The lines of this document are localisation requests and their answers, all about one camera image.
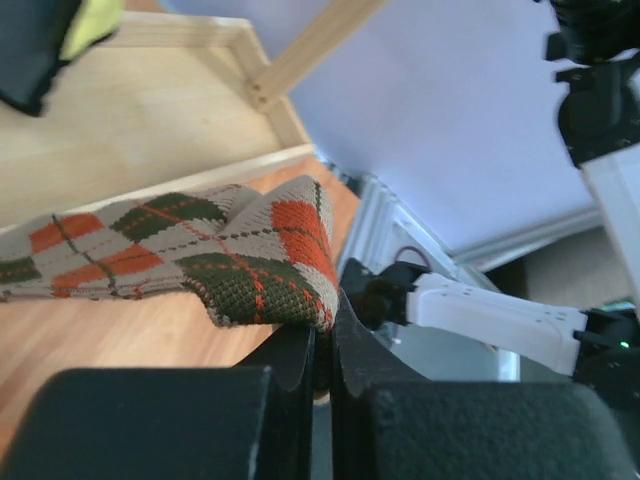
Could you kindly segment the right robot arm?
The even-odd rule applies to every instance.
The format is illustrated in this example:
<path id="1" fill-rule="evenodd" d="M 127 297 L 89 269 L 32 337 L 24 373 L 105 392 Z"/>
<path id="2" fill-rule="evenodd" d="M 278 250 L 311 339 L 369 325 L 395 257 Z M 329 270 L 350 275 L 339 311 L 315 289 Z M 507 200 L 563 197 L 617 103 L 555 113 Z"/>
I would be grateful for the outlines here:
<path id="1" fill-rule="evenodd" d="M 396 260 L 346 263 L 342 286 L 371 330 L 426 327 L 432 338 L 494 341 L 542 380 L 570 380 L 619 412 L 639 410 L 639 5 L 555 1 L 547 61 L 568 60 L 557 126 L 594 198 L 599 228 L 552 241 L 497 269 L 486 292 Z"/>

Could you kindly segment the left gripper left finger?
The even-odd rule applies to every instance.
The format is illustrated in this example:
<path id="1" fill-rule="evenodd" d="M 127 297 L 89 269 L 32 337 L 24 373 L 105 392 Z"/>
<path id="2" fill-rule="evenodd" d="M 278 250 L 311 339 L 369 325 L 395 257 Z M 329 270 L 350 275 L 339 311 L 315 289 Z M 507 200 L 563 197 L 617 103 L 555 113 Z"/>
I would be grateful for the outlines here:
<path id="1" fill-rule="evenodd" d="M 5 479 L 305 479 L 315 334 L 281 327 L 230 368 L 77 368 L 31 400 Z"/>

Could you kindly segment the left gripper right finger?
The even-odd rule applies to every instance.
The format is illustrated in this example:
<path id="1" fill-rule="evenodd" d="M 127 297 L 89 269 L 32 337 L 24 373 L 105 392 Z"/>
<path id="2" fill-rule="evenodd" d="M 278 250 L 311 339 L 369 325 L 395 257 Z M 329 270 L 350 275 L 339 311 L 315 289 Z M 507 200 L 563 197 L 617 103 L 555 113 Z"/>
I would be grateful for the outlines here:
<path id="1" fill-rule="evenodd" d="M 337 479 L 634 479 L 613 413 L 573 383 L 434 382 L 342 299 L 332 330 Z"/>

